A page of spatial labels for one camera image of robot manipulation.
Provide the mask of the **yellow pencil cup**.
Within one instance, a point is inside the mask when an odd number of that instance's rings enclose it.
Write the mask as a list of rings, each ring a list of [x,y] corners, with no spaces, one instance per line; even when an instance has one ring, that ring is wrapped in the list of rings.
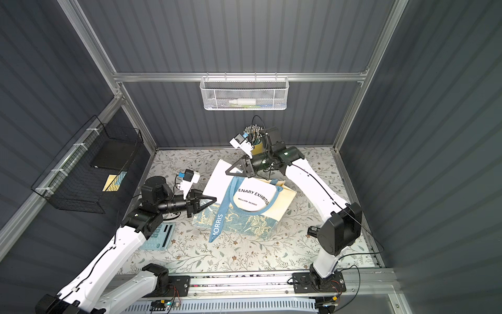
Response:
[[[254,148],[252,149],[252,155],[256,156],[264,151],[264,144],[262,142],[259,142],[258,144],[255,144]]]

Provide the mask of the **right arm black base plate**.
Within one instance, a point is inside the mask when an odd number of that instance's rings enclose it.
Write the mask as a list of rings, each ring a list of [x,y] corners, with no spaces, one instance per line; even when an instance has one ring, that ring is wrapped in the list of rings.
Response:
[[[310,272],[296,272],[292,274],[291,284],[296,294],[342,294],[346,292],[345,280],[341,272],[334,272],[327,278],[318,278]]]

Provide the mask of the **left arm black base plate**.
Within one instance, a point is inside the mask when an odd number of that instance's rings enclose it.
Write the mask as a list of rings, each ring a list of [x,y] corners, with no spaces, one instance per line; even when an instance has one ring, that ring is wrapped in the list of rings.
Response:
[[[155,289],[144,295],[144,298],[186,297],[190,280],[190,276],[158,276]]]

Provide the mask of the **black stapler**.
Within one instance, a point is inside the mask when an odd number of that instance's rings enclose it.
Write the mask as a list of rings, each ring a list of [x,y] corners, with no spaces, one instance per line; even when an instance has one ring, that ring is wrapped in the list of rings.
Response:
[[[316,227],[316,226],[310,226],[307,230],[307,235],[310,236],[310,237],[314,237],[314,238],[317,238],[318,237],[318,233],[319,233],[319,227]]]

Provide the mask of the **black notebook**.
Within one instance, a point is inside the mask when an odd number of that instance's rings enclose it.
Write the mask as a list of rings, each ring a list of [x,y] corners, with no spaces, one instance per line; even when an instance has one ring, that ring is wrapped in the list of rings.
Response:
[[[106,141],[90,162],[90,166],[105,170],[128,170],[137,152],[134,143],[126,141]]]

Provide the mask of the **small green circuit board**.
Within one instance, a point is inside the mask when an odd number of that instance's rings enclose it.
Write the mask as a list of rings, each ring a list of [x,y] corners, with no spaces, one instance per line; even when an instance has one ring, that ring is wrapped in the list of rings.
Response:
[[[149,311],[150,313],[154,312],[169,313],[172,308],[173,308],[173,301],[155,300],[150,303]]]

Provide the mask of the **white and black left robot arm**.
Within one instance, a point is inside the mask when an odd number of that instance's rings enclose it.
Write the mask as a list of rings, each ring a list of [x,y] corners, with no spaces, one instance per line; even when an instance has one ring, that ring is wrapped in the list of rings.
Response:
[[[121,313],[145,296],[178,296],[166,267],[150,263],[133,279],[110,293],[105,289],[129,257],[138,250],[163,223],[168,213],[185,211],[188,217],[216,203],[217,198],[189,188],[174,194],[164,177],[148,178],[141,187],[138,208],[129,212],[116,229],[110,242],[57,294],[44,295],[35,306],[36,313]]]

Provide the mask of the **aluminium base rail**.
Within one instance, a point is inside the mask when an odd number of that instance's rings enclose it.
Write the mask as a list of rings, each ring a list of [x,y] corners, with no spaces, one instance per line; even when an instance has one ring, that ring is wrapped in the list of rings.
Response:
[[[393,294],[400,291],[395,272],[390,268],[356,268],[341,270],[346,285],[342,294],[312,293],[296,294],[291,284],[296,271],[265,271],[237,273],[188,273],[169,276],[190,276],[188,299],[217,298],[276,298],[304,297],[331,298],[332,296],[355,296],[357,294]],[[134,276],[115,276],[105,289],[110,293]]]

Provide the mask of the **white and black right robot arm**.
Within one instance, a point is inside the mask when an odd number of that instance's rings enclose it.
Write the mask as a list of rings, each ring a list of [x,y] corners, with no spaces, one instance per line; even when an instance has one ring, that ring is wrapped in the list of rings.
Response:
[[[311,279],[319,285],[334,276],[346,248],[360,237],[362,208],[357,203],[349,204],[334,192],[298,148],[285,145],[278,129],[262,130],[259,136],[264,146],[257,155],[252,154],[254,144],[247,133],[237,134],[230,140],[230,145],[245,155],[232,164],[226,174],[252,178],[261,170],[279,171],[307,196],[323,221],[320,228],[310,227],[307,232],[321,247],[310,266]]]

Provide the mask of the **white marker tube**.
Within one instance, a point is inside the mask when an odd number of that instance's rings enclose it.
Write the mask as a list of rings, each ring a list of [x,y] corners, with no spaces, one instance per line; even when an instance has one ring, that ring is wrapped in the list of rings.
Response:
[[[230,100],[228,103],[232,107],[252,107],[256,106],[257,101],[254,98],[237,98]]]

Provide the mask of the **teal calculator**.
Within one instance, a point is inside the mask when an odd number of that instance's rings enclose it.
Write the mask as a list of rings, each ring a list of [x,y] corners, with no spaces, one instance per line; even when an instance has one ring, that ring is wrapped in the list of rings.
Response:
[[[171,243],[171,238],[175,231],[173,222],[163,222],[149,239],[140,246],[140,250],[144,251],[166,251]]]

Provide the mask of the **cream and blue canvas tote bag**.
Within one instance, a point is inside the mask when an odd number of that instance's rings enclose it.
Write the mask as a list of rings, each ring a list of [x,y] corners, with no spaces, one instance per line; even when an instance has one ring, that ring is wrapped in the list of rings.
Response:
[[[276,179],[226,175],[230,166],[224,160],[216,164],[203,194],[217,201],[208,211],[195,214],[192,224],[210,231],[210,243],[223,232],[268,240],[297,192]]]

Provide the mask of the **yellow sticky note pad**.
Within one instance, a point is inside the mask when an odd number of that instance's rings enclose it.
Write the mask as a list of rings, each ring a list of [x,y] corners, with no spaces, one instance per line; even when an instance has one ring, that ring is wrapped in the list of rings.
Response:
[[[126,171],[121,171],[118,175],[109,175],[102,191],[118,192],[126,175],[127,175]]]

